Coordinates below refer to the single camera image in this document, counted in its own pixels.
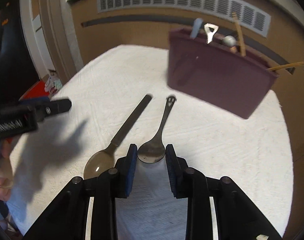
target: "metal spoon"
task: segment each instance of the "metal spoon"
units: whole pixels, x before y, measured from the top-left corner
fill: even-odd
[[[84,168],[84,179],[90,179],[99,176],[102,172],[114,167],[114,152],[124,140],[136,120],[142,114],[146,106],[151,101],[152,96],[146,95],[138,106],[134,109],[119,131],[111,140],[109,146],[95,153],[86,163]]]
[[[170,114],[170,111],[176,101],[175,96],[169,96],[166,99],[166,105],[162,117],[160,127],[154,137],[148,142],[142,144],[137,151],[139,160],[145,163],[156,163],[165,155],[165,147],[162,143],[162,132],[165,122]]]

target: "plastic bin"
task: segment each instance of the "plastic bin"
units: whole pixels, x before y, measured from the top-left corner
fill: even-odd
[[[205,34],[191,29],[169,33],[168,86],[248,119],[276,78],[268,63],[246,51],[242,57]]]

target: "metal screw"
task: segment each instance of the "metal screw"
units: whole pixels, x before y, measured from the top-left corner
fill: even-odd
[[[116,168],[110,168],[109,169],[109,174],[114,175],[118,172],[118,170]]]
[[[224,177],[222,177],[222,182],[225,184],[230,184],[232,182],[232,180],[229,177],[224,176]]]
[[[81,181],[81,177],[74,177],[73,179],[72,179],[72,182],[74,183],[74,184],[77,184],[77,183],[79,183],[80,181]]]
[[[185,169],[185,172],[187,174],[194,174],[195,170],[193,168],[188,167],[188,168]]]

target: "wooden skewer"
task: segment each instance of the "wooden skewer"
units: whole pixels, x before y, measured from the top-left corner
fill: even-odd
[[[237,35],[239,37],[241,56],[245,57],[246,53],[245,53],[245,44],[244,44],[244,40],[243,40],[243,34],[242,34],[241,26],[239,25],[239,19],[235,12],[232,13],[232,18],[234,19]]]
[[[300,61],[300,62],[296,62],[296,63],[290,63],[290,64],[280,65],[280,66],[276,66],[276,67],[271,67],[271,68],[268,68],[268,70],[275,71],[275,70],[290,68],[290,67],[300,67],[303,65],[304,65],[304,62]]]

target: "table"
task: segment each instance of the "table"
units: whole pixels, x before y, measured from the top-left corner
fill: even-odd
[[[243,120],[166,85],[168,51],[119,46],[87,64],[55,98],[69,97],[70,112],[23,135],[11,155],[15,186],[8,202],[24,234],[87,160],[104,149],[144,97],[153,99],[116,151],[126,155],[159,127],[166,97],[177,101],[163,133],[178,156],[208,177],[230,176],[283,235],[290,214],[293,167],[287,127],[273,91]],[[128,199],[117,200],[120,239],[184,239],[185,199],[170,190],[164,159],[137,163]]]

